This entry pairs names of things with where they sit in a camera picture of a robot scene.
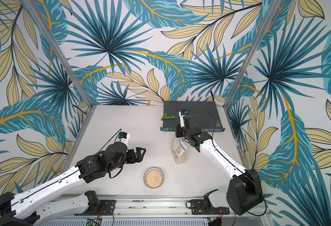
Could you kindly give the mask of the oatmeal bag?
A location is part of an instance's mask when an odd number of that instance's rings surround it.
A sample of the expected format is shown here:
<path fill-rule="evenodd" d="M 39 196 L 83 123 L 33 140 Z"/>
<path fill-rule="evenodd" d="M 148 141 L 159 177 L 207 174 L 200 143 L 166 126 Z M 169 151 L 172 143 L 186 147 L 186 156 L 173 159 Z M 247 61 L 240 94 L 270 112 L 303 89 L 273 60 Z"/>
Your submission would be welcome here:
<path fill-rule="evenodd" d="M 173 137 L 171 145 L 172 154 L 177 165 L 183 164 L 187 159 L 187 145 L 184 137 Z"/>

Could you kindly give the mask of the patterned breakfast bowl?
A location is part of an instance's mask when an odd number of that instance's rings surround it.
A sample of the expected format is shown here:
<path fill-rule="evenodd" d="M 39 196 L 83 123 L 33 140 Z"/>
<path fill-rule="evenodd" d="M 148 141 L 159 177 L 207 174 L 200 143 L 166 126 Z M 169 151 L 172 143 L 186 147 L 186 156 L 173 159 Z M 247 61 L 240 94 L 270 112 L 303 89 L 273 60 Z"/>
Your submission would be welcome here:
<path fill-rule="evenodd" d="M 158 188 L 163 184 L 164 174 L 159 168 L 150 168 L 146 170 L 143 180 L 148 188 Z"/>

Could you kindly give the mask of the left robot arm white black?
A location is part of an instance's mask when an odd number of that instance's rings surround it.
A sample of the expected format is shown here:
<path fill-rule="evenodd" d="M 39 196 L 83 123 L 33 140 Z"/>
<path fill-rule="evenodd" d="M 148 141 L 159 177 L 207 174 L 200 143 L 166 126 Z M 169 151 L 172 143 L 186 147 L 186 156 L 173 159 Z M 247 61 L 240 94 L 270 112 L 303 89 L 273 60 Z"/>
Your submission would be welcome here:
<path fill-rule="evenodd" d="M 89 184 L 122 170 L 126 164 L 143 161 L 146 149 L 128 149 L 125 142 L 116 142 L 78 161 L 66 172 L 28 191 L 0 196 L 1 226 L 38 226 L 67 215 L 97 214 L 100 200 L 95 191 L 89 190 L 75 198 L 56 201 L 68 190 Z"/>

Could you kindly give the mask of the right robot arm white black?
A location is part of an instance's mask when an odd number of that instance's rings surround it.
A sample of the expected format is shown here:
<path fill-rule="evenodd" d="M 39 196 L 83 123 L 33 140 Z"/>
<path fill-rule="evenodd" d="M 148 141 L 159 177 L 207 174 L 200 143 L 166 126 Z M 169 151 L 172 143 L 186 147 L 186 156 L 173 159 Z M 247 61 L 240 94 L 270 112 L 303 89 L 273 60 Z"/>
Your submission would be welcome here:
<path fill-rule="evenodd" d="M 217 208 L 230 208 L 235 215 L 250 213 L 250 210 L 266 200 L 261 188 L 261 180 L 255 169 L 246 169 L 233 160 L 216 143 L 213 135 L 197 126 L 196 116 L 187 110 L 179 112 L 180 124 L 176 137 L 183 137 L 191 147 L 207 157 L 228 179 L 227 191 L 217 189 L 204 195 L 208 212 Z"/>

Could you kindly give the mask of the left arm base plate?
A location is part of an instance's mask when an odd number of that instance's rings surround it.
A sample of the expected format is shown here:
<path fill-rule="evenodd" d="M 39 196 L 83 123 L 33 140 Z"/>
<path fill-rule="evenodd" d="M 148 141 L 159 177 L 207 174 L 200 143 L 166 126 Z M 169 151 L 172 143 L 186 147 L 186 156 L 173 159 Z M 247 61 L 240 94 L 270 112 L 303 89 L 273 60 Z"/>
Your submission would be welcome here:
<path fill-rule="evenodd" d="M 114 213 L 116 200 L 100 200 L 98 203 L 88 202 L 85 212 L 75 216 L 111 216 Z"/>

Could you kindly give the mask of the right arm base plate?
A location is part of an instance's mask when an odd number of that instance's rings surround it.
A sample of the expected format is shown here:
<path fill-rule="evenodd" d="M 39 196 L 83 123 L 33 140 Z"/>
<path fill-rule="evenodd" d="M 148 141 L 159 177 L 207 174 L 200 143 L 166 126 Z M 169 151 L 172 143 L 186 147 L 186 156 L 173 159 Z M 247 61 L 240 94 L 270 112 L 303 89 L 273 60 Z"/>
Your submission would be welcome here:
<path fill-rule="evenodd" d="M 204 199 L 192 199 L 186 202 L 186 208 L 190 209 L 192 215 L 229 215 L 227 207 L 213 207 Z"/>

